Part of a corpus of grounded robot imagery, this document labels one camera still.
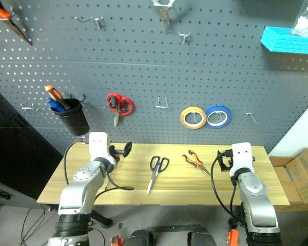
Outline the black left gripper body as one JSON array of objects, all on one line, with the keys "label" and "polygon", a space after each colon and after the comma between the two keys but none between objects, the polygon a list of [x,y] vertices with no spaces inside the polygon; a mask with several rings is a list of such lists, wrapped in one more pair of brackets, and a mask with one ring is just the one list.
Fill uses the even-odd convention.
[{"label": "black left gripper body", "polygon": [[121,156],[125,157],[125,151],[124,150],[118,150],[115,148],[115,146],[109,147],[109,153],[114,158],[116,162],[120,161]]}]

